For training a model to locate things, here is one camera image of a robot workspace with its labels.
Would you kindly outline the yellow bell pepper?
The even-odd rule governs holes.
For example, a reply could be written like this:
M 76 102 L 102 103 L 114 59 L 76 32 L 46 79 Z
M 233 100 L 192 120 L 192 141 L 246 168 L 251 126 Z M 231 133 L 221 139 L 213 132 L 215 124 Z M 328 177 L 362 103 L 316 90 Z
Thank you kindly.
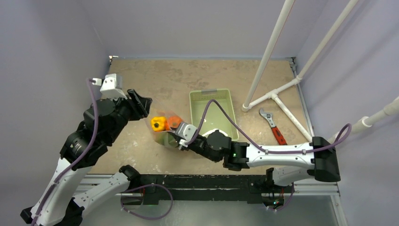
M 165 116 L 157 116 L 151 119 L 151 128 L 154 132 L 166 131 L 168 123 Z

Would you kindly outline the clear pink zip bag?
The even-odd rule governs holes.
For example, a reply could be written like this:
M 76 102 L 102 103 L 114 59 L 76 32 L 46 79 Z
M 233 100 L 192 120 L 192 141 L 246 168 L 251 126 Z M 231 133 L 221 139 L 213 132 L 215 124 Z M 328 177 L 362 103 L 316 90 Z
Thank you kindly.
M 177 148 L 178 141 L 174 137 L 174 132 L 183 122 L 183 119 L 173 111 L 164 109 L 151 109 L 145 119 L 146 126 L 153 140 L 166 147 Z

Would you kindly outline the green plastic basket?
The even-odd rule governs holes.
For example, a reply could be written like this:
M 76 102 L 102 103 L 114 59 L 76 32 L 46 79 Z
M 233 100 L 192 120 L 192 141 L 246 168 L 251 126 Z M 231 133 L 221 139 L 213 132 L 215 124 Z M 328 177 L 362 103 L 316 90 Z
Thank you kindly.
M 194 126 L 199 126 L 205 107 L 211 99 L 216 100 L 230 119 L 234 123 L 236 122 L 231 93 L 228 89 L 195 90 L 189 93 L 191 122 Z M 231 137 L 233 141 L 239 140 L 238 130 L 225 117 L 220 108 L 215 103 L 211 103 L 199 134 L 207 137 L 216 129 L 225 136 Z

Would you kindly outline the small orange pumpkin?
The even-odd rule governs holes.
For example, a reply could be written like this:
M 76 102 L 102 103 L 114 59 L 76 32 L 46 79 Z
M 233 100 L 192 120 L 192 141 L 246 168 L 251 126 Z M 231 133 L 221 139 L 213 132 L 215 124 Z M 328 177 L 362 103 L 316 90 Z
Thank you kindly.
M 182 121 L 183 121 L 182 118 L 180 118 L 177 115 L 168 117 L 166 121 L 166 130 L 174 130 L 178 128 L 178 126 Z

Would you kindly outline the green orange mango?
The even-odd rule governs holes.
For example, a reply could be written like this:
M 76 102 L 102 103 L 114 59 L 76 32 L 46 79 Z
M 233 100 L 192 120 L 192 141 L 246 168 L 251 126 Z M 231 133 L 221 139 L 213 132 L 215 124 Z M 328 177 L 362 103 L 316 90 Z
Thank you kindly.
M 173 137 L 166 131 L 157 131 L 153 135 L 155 142 L 163 146 L 170 146 L 170 141 L 173 140 Z

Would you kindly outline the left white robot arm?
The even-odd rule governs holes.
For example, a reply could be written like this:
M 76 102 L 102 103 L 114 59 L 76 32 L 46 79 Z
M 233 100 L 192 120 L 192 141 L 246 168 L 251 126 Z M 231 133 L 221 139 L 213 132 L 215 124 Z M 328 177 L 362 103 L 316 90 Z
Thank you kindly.
M 96 206 L 124 191 L 140 188 L 140 173 L 122 166 L 109 179 L 75 195 L 82 179 L 116 141 L 130 121 L 148 117 L 152 99 L 133 89 L 119 97 L 93 100 L 83 120 L 62 149 L 56 170 L 39 201 L 21 211 L 21 218 L 32 226 L 78 226 Z

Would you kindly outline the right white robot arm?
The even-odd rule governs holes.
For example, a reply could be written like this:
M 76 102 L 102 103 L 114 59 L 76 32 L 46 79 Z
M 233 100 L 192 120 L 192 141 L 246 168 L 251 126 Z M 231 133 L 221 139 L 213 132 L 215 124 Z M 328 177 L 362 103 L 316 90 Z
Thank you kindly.
M 216 130 L 182 146 L 211 161 L 222 161 L 223 167 L 232 171 L 269 166 L 264 185 L 271 192 L 308 178 L 320 182 L 341 180 L 336 149 L 322 137 L 297 145 L 260 146 L 232 141 Z

